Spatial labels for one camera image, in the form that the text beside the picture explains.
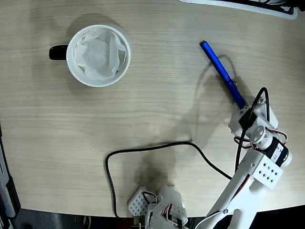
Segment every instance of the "blue pen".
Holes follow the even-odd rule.
[[[200,43],[201,48],[207,55],[207,57],[210,59],[211,63],[213,64],[214,68],[224,81],[224,84],[228,88],[229,92],[231,93],[233,99],[235,100],[236,104],[240,109],[243,109],[245,106],[245,102],[243,97],[240,95],[240,93],[237,90],[237,87],[235,86],[234,81],[229,76],[228,72],[225,70],[224,66],[221,64],[220,60],[212,50],[211,46],[208,44],[208,42],[203,41]]]

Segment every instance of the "black cable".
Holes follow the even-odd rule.
[[[200,155],[203,157],[203,159],[206,161],[206,163],[212,167],[214,170],[216,170],[218,173],[220,173],[221,175],[223,175],[225,178],[228,178],[229,180],[232,179],[232,177],[230,177],[229,175],[227,175],[225,172],[223,172],[222,170],[220,170],[219,168],[217,168],[215,165],[213,165],[208,158],[204,155],[203,151],[194,143],[192,142],[173,142],[173,143],[169,143],[169,144],[165,144],[165,145],[161,145],[161,146],[152,146],[152,147],[147,147],[147,148],[139,148],[139,149],[123,149],[123,150],[118,150],[115,152],[112,152],[110,154],[107,155],[106,159],[105,159],[105,168],[106,168],[106,173],[108,176],[108,180],[110,183],[110,188],[111,188],[111,193],[112,193],[112,204],[113,204],[113,212],[114,215],[116,216],[116,218],[118,219],[122,219],[121,217],[118,216],[117,213],[117,208],[116,208],[116,195],[115,195],[115,190],[114,190],[114,185],[112,182],[112,178],[110,175],[110,171],[109,171],[109,158],[113,155],[116,154],[120,154],[120,153],[131,153],[131,152],[142,152],[142,151],[150,151],[150,150],[157,150],[157,149],[163,149],[163,148],[167,148],[167,147],[172,147],[172,146],[180,146],[180,145],[188,145],[188,146],[192,146],[194,147],[199,153]]]
[[[260,91],[258,92],[256,98],[254,99],[254,102],[250,108],[250,112],[249,112],[249,115],[247,117],[247,121],[246,121],[246,124],[243,128],[243,131],[242,131],[242,135],[240,136],[240,140],[239,140],[239,144],[238,144],[238,148],[237,148],[237,153],[236,153],[236,160],[235,160],[235,172],[237,171],[238,169],[238,165],[239,165],[239,159],[240,159],[240,153],[242,151],[242,146],[243,146],[243,141],[244,141],[244,136],[246,134],[246,131],[248,130],[249,128],[249,120],[250,120],[250,117],[251,115],[253,114],[254,112],[254,109],[261,97],[261,95],[265,92],[265,97],[266,97],[266,113],[267,113],[267,121],[270,122],[270,104],[269,104],[269,94],[268,94],[268,90],[267,88],[265,87],[262,87],[260,89]]]

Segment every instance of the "white bracket with holes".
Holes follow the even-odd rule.
[[[274,189],[283,174],[278,165],[256,150],[248,150],[238,168],[247,171],[270,190]]]
[[[148,203],[145,201],[143,192],[147,192],[145,186],[140,186],[128,202],[128,210],[133,216],[145,216],[147,213]],[[147,199],[152,202],[153,198],[149,195]]]

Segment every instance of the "wire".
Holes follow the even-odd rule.
[[[150,201],[147,199],[146,195],[154,196],[155,199],[156,199],[156,204],[158,203],[158,197],[157,197],[156,194],[154,194],[154,193],[152,193],[152,192],[148,192],[148,191],[144,191],[142,194],[143,194],[143,197],[144,197],[145,201],[146,201],[148,204],[150,204]]]
[[[271,133],[277,133],[277,134],[283,135],[283,136],[285,137],[285,140],[282,142],[283,145],[285,145],[286,142],[288,141],[288,135],[287,135],[285,132],[279,131],[279,130],[273,130],[273,129],[267,129],[267,130],[268,130],[269,132],[271,132]]]
[[[174,142],[174,143],[169,143],[169,144],[165,144],[165,145],[161,145],[161,146],[153,146],[153,147],[138,148],[138,149],[123,149],[123,150],[118,150],[118,151],[112,152],[112,153],[108,154],[106,159],[105,159],[105,169],[106,169],[106,174],[107,174],[107,177],[108,177],[108,180],[109,180],[109,184],[110,184],[110,188],[111,188],[113,212],[114,212],[114,215],[116,216],[116,218],[122,219],[121,217],[118,216],[118,213],[117,213],[115,189],[114,189],[113,181],[112,181],[110,170],[109,170],[109,158],[111,156],[113,156],[113,155],[121,154],[121,153],[143,152],[143,151],[157,150],[157,149],[163,149],[163,148],[167,148],[167,147],[181,146],[181,145],[188,145],[188,146],[194,147],[200,153],[202,158],[206,161],[206,163],[210,167],[212,167],[218,173],[223,175],[225,178],[227,178],[229,180],[232,179],[229,175],[227,175],[221,169],[216,167],[212,162],[210,162],[208,160],[208,158],[204,155],[203,151],[197,145],[195,145],[192,142]]]
[[[268,94],[268,90],[267,88],[265,87],[262,87],[260,89],[260,91],[258,92],[258,94],[256,95],[256,98],[254,99],[254,102],[250,108],[250,112],[249,112],[249,115],[247,117],[247,121],[246,121],[246,124],[243,128],[243,131],[242,131],[242,135],[240,136],[240,141],[239,141],[239,144],[238,144],[238,148],[237,148],[237,152],[236,152],[236,160],[235,160],[235,172],[237,171],[238,169],[238,165],[239,165],[239,159],[240,159],[240,153],[242,151],[242,147],[243,147],[243,141],[244,141],[244,137],[245,137],[245,134],[246,134],[246,131],[247,129],[249,128],[249,122],[250,122],[250,117],[252,116],[253,112],[254,112],[254,109],[261,97],[261,95],[265,93],[265,97],[266,97],[266,113],[267,113],[267,121],[270,122],[270,103],[269,103],[269,94]]]
[[[249,178],[250,178],[250,175],[248,174],[248,175],[246,176],[245,180],[243,181],[243,183],[242,183],[242,184],[240,185],[240,187],[238,188],[238,190],[235,192],[235,194],[234,194],[234,196],[232,197],[232,199],[233,199],[234,197],[236,197],[238,193],[240,193],[240,191],[243,189],[243,187],[244,187],[244,186],[246,185],[246,183],[248,182]]]
[[[163,210],[163,215],[166,216],[166,214],[167,214],[167,209],[168,209],[169,206],[170,206],[170,205],[167,205],[167,206],[164,208],[164,210]]]
[[[168,209],[167,209],[167,213],[166,213],[166,219],[169,219],[169,217],[170,217],[170,212],[171,212],[171,210],[172,210],[172,204],[169,204],[169,207],[168,207]]]
[[[214,217],[214,216],[216,216],[216,215],[218,215],[218,214],[220,214],[220,213],[222,213],[222,211],[214,212],[213,214],[211,214],[211,215],[205,217],[203,220],[201,220],[199,223],[197,223],[195,229],[198,229],[199,226],[200,226],[200,224],[202,224],[202,223],[205,222],[206,220],[208,220],[208,219],[210,219],[210,218],[212,218],[212,217]]]
[[[239,142],[240,142],[240,137],[239,137],[239,136],[235,136],[235,137],[233,138],[233,140],[234,140],[237,144],[239,144]],[[251,142],[250,142],[249,139],[244,139],[244,142],[249,142],[249,145],[246,145],[246,146],[243,145],[243,148],[244,148],[244,149],[253,148],[253,147],[252,147],[252,144],[251,144]]]

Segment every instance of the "white plastic part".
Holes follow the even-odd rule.
[[[294,8],[294,13],[292,15],[287,13],[278,12],[272,9],[265,9],[261,7],[249,6],[246,4],[239,4],[234,2],[220,1],[220,0],[179,0],[181,2],[186,3],[197,3],[197,4],[205,4],[205,5],[214,5],[214,6],[225,6],[229,8],[248,10],[253,12],[259,12],[264,14],[269,14],[273,16],[278,16],[287,19],[296,19],[297,18],[297,9]]]
[[[252,96],[246,96],[244,97],[246,106],[240,110],[236,103],[233,104],[233,112],[231,116],[231,120],[229,123],[229,127],[232,131],[232,133],[235,136],[241,136],[242,135],[242,127],[239,123],[239,120],[246,114],[246,112],[251,108],[251,105],[254,101],[254,97]],[[270,128],[270,129],[276,129],[278,126],[278,120],[276,116],[273,113],[273,110],[271,107],[269,107],[270,111],[270,122],[266,119],[266,102],[264,98],[261,98],[256,105],[254,109],[254,113],[257,116],[257,119],[253,123],[253,125],[246,131],[246,136],[250,138],[252,132],[260,125]]]
[[[282,163],[282,167],[288,166],[291,161],[292,161],[292,153],[288,152],[287,157],[284,159],[284,162]]]
[[[266,155],[256,150],[248,150],[238,169],[246,170],[255,180],[273,190],[283,174],[282,169]]]
[[[229,229],[248,229],[268,189],[274,188],[282,173],[281,168],[268,157],[249,149],[237,172],[207,215],[217,211],[223,213],[204,221],[199,229],[213,229],[230,212],[234,213]]]
[[[272,143],[273,135],[264,126],[258,126],[251,134],[250,142],[259,149],[267,149]]]
[[[144,191],[147,191],[146,187],[139,187],[136,194],[132,197],[128,207],[131,213],[135,216],[139,215],[137,212],[141,212],[142,215],[145,213],[146,229],[177,229],[177,219],[181,220],[182,225],[187,223],[186,209],[183,206],[181,194],[175,190],[174,186],[163,186],[158,194],[158,204],[152,203],[146,208],[144,207],[145,205],[137,205],[137,203],[142,201],[141,195]],[[163,212],[169,204],[172,205],[169,212],[172,220],[169,220],[163,216]]]
[[[140,186],[128,202],[128,210],[133,216],[145,216],[148,204],[144,199],[143,192],[148,191],[145,186]],[[154,197],[147,195],[147,199],[152,202]]]

